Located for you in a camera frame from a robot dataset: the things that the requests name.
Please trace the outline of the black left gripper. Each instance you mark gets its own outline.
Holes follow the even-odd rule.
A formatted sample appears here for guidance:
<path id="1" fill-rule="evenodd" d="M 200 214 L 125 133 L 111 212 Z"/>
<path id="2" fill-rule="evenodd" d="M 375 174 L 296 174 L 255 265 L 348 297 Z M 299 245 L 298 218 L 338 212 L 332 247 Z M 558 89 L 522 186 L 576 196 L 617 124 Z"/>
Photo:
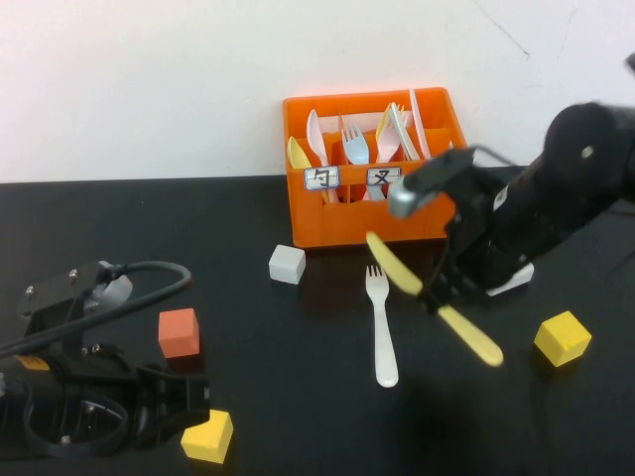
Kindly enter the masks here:
<path id="1" fill-rule="evenodd" d="M 196 397 L 149 407 L 158 395 Z M 111 456 L 209 420 L 209 382 L 131 364 L 113 346 L 19 355 L 19 457 Z"/>

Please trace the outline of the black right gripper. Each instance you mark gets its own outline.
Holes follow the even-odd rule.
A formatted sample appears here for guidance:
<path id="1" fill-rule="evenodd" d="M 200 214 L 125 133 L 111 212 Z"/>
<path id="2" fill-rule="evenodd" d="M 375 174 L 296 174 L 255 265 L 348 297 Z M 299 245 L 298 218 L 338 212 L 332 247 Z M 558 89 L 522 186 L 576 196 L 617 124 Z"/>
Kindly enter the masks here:
<path id="1" fill-rule="evenodd" d="M 493 208 L 505 183 L 470 166 L 453 178 L 445 192 L 455 203 L 455 218 L 445 227 L 449 251 L 444 282 L 424 284 L 418 302 L 429 315 L 445 304 L 477 302 L 527 285 L 534 265 L 504 248 L 495 238 Z"/>

